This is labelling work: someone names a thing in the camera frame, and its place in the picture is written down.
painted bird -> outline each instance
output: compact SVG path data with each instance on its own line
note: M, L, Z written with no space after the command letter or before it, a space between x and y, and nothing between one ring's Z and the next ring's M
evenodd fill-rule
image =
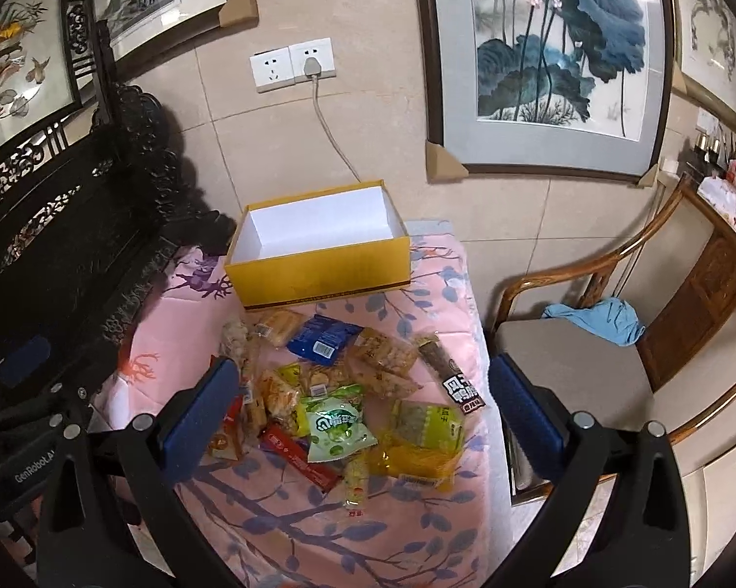
M41 84L44 81L44 77L47 76L44 69L47 68L47 64L49 64L49 58L47 58L47 60L42 64L40 64L35 57L32 57L31 59L33 60L33 68L28 71L27 75L25 75L25 81L31 82L36 80L36 84Z

barcode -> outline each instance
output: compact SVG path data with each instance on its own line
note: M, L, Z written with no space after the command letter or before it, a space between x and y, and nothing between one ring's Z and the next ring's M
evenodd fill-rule
M318 353L319 356L329 358L333 355L335 347L320 343L318 340L314 343L314 353Z
M425 486L427 489L433 489L439 485L440 480L436 480L432 477L417 477L416 475L405 475L401 474L398 476L399 480L403 480L408 484L416 486Z
M311 387L311 396L318 398L327 395L327 385L313 385Z

orange coral print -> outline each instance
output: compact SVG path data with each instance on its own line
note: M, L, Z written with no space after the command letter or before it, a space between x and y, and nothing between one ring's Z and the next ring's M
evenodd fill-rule
M140 353L134 360L125 361L118 365L118 371L131 383L141 380L155 380L153 367L149 363L158 359L158 353Z

gold picture frame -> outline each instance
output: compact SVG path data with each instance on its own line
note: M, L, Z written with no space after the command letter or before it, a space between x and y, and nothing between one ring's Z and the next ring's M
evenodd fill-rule
M717 117L727 128L736 133L736 111L705 85L683 71L683 22L680 0L673 2L673 27L675 29L675 65L672 92L686 98Z

power cord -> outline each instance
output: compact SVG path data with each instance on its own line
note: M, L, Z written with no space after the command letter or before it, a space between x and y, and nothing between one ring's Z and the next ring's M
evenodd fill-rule
M322 74L322 65L319 64L319 61L316 57L309 57L305 60L303 73L306 76L310 77L313 82L314 111L316 112L316 117L318 117L319 119L319 123L322 124L322 128L324 128L324 134L327 135L327 139L330 139L330 143L335 148L338 156L342 158L343 162L346 164L346 167L349 168L351 174L355 176L358 182L362 183L363 180L359 177L359 174L357 174L357 170L355 170L355 167L351 165L351 161L347 159L347 156L343 154L343 150L341 150L341 147L335 141L333 133L330 132L330 127L327 125L327 122L324 121L324 115L322 115L322 110L319 107L319 75Z

